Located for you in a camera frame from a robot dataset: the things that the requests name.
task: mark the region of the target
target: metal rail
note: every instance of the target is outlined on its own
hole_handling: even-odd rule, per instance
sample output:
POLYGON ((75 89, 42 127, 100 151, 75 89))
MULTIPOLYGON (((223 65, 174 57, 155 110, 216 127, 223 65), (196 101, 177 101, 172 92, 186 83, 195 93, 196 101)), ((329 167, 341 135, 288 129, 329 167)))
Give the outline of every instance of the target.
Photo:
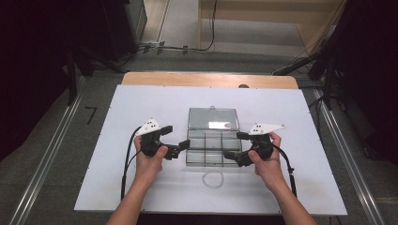
POLYGON ((81 79, 79 80, 77 98, 75 98, 72 104, 68 106, 67 109, 65 110, 61 122, 59 123, 58 128, 56 129, 55 134, 53 135, 53 138, 50 141, 50 144, 47 147, 47 150, 44 153, 44 156, 41 159, 41 162, 39 163, 35 174, 30 180, 25 191, 23 192, 23 196, 20 199, 20 203, 18 204, 18 207, 9 223, 10 225, 24 224, 26 222, 26 219, 36 200, 36 197, 40 192, 41 186, 44 183, 47 173, 54 162, 54 158, 58 152, 59 146, 61 145, 65 137, 65 134, 68 131, 70 122, 73 119, 73 116, 76 113, 77 108, 79 107, 80 101, 83 96, 83 91, 87 83, 86 81, 87 79, 89 78, 81 77, 81 79))
MULTIPOLYGON (((319 90, 314 90, 314 94, 316 98, 320 98, 322 96, 322 92, 319 90)), ((369 222, 374 225, 386 224, 377 208, 375 199, 368 188, 365 179, 363 178, 360 168, 351 154, 351 150, 344 138, 344 134, 339 128, 333 111, 329 111, 325 104, 322 104, 322 113, 325 116, 333 140, 337 145, 337 149, 342 157, 344 165, 346 166, 354 188, 357 191, 358 197, 360 198, 360 202, 362 203, 362 207, 369 219, 369 222)))

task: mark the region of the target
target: white board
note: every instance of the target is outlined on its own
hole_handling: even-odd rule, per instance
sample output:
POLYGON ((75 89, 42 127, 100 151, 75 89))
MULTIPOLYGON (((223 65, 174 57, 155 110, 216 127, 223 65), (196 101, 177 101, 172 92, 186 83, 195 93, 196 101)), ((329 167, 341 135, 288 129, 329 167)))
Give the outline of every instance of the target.
MULTIPOLYGON (((295 168, 298 199, 312 215, 346 215, 344 203, 319 141, 313 119, 300 90, 119 85, 87 169, 75 210, 114 211, 120 202, 120 186, 131 133, 149 118, 174 131, 164 143, 187 138, 189 108, 236 109, 240 130, 254 123, 284 124, 276 131, 281 148, 295 168)), ((243 149, 250 147, 242 142, 243 149)), ((163 160, 163 170, 147 192, 143 210, 155 213, 278 215, 279 206, 254 166, 247 168, 193 168, 178 159, 163 160), (203 184, 206 171, 224 175, 220 188, 203 184)), ((283 175, 289 184, 281 158, 283 175)), ((135 173, 131 163, 127 190, 135 173)), ((207 177, 218 183, 219 174, 207 177)))

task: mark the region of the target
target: cable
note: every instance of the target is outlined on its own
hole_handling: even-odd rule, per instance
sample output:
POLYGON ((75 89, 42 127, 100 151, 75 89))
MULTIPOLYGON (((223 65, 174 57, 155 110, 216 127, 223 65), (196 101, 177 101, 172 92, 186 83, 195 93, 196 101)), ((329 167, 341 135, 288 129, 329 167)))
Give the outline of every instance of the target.
POLYGON ((336 218, 337 218, 337 221, 339 222, 339 225, 342 225, 342 221, 340 220, 340 218, 337 216, 336 216, 336 218))
POLYGON ((282 156, 282 157, 284 158, 284 160, 286 161, 287 170, 288 170, 288 172, 289 172, 289 178, 290 178, 290 187, 292 188, 293 194, 297 197, 298 194, 297 194, 297 190, 296 190, 295 176, 294 176, 294 174, 293 174, 293 171, 294 171, 295 169, 292 168, 292 167, 290 166, 290 162, 289 162, 289 158, 287 157, 287 154, 286 154, 279 146, 277 146, 277 145, 275 145, 275 144, 272 144, 272 146, 273 146, 274 148, 276 148, 276 149, 279 151, 279 153, 281 154, 281 156, 282 156))
POLYGON ((320 90, 324 90, 325 87, 324 86, 299 86, 298 89, 305 89, 305 88, 313 88, 313 89, 320 89, 320 90))
MULTIPOLYGON (((305 57, 297 58, 297 59, 292 63, 292 65, 296 64, 298 60, 303 59, 303 58, 308 58, 309 60, 311 60, 311 63, 321 62, 321 61, 313 60, 313 59, 311 59, 311 58, 308 57, 308 56, 305 56, 305 57)), ((299 69, 296 69, 296 72, 299 73, 299 74, 305 74, 305 72, 300 72, 299 69)))
POLYGON ((321 107, 322 107, 322 99, 319 100, 319 102, 315 106, 315 113, 316 113, 316 131, 318 132, 319 135, 319 141, 322 143, 323 146, 323 138, 321 134, 321 120, 319 118, 321 107))
POLYGON ((210 25, 212 38, 211 38, 210 45, 207 48, 205 48, 205 49, 195 49, 195 48, 181 48, 181 47, 174 47, 174 46, 157 46, 157 47, 149 47, 148 50, 151 50, 151 49, 162 49, 162 50, 206 52, 207 50, 209 50, 211 48, 211 46, 214 45, 214 38, 215 38, 214 22, 216 20, 216 12, 217 12, 217 0, 214 2, 213 15, 212 15, 212 18, 211 18, 211 25, 210 25))
MULTIPOLYGON (((124 65, 126 65, 130 60, 131 60, 131 58, 134 56, 134 55, 137 55, 137 54, 139 54, 139 53, 143 53, 144 52, 144 48, 141 48, 141 46, 138 48, 138 50, 137 50, 137 52, 136 53, 132 53, 132 54, 127 54, 127 55, 125 55, 123 58, 127 58, 128 57, 128 59, 124 62, 124 63, 121 63, 121 64, 119 64, 119 65, 117 65, 117 67, 118 68, 120 68, 120 67, 122 67, 122 66, 124 66, 124 65)), ((94 69, 106 69, 107 67, 94 67, 94 69)))
POLYGON ((124 172, 123 172, 123 177, 122 177, 122 187, 121 187, 121 190, 120 190, 120 192, 121 192, 121 194, 120 194, 120 197, 121 197, 121 198, 120 198, 120 201, 123 200, 123 198, 124 198, 124 196, 125 196, 127 170, 128 170, 128 168, 129 168, 129 166, 130 166, 130 163, 131 163, 132 159, 135 158, 135 156, 137 156, 137 154, 141 152, 141 149, 140 149, 140 151, 138 151, 138 152, 129 160, 132 141, 134 140, 135 133, 136 133, 140 128, 141 128, 141 127, 136 128, 136 129, 134 130, 134 132, 132 133, 131 137, 130 137, 129 147, 128 147, 128 149, 127 149, 127 154, 126 154, 125 167, 124 167, 124 172))
POLYGON ((333 22, 334 18, 336 17, 337 11, 338 11, 338 10, 336 10, 336 11, 334 12, 333 17, 331 18, 331 20, 330 20, 330 22, 329 22, 329 24, 328 24, 328 27, 329 27, 328 32, 326 32, 322 37, 320 37, 314 44, 310 45, 310 46, 307 47, 304 51, 302 51, 300 54, 298 54, 298 56, 296 56, 295 58, 293 58, 292 60, 290 60, 290 62, 287 64, 287 66, 285 66, 285 67, 280 67, 280 68, 278 68, 278 69, 272 71, 271 75, 273 75, 276 71, 279 71, 279 70, 281 70, 281 69, 283 69, 283 68, 288 68, 288 67, 292 66, 292 65, 293 65, 292 62, 293 62, 294 60, 297 60, 297 58, 299 58, 299 56, 301 56, 303 53, 307 52, 307 50, 309 50, 309 49, 312 48, 313 46, 317 45, 317 44, 319 43, 319 41, 321 41, 321 40, 329 33, 329 31, 330 31, 330 29, 331 29, 330 24, 333 22))
MULTIPOLYGON (((317 103, 317 102, 320 101, 320 100, 324 100, 325 98, 326 98, 325 96, 322 96, 322 97, 317 98, 315 101, 313 101, 313 103, 311 103, 311 104, 308 105, 308 108, 313 107, 313 105, 314 105, 315 103, 317 103)), ((338 99, 339 97, 337 97, 337 96, 329 96, 329 98, 338 99)))

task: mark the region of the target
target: person's right hand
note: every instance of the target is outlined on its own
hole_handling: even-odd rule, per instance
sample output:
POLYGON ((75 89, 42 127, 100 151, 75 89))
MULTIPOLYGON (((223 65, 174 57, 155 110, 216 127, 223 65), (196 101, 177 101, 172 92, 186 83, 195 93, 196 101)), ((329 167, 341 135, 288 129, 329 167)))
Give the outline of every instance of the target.
MULTIPOLYGON (((271 132, 269 133, 269 137, 272 139, 273 144, 278 147, 281 145, 282 139, 277 134, 271 132)), ((274 192, 276 188, 283 184, 287 185, 282 174, 281 161, 277 149, 273 149, 271 157, 267 160, 260 158, 253 150, 249 152, 249 158, 255 164, 255 174, 263 179, 266 187, 271 192, 274 192)))

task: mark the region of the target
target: transparent plastic box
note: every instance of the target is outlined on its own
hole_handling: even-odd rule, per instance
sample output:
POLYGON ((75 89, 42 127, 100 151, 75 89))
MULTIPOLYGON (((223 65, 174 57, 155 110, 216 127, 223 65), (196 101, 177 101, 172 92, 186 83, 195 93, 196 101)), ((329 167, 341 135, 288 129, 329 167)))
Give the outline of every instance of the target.
POLYGON ((241 152, 237 138, 239 124, 235 109, 190 108, 187 166, 237 167, 234 160, 226 159, 222 151, 241 152))

